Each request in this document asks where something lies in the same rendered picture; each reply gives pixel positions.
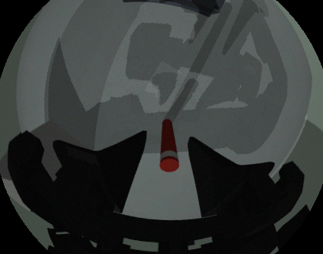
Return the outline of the red peg with white band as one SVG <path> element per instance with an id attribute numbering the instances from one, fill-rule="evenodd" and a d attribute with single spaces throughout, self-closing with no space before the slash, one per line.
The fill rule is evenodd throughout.
<path id="1" fill-rule="evenodd" d="M 173 122 L 170 119 L 165 119 L 162 122 L 161 134 L 161 170 L 165 172 L 173 172 L 179 168 L 179 159 L 175 145 L 175 134 Z"/>

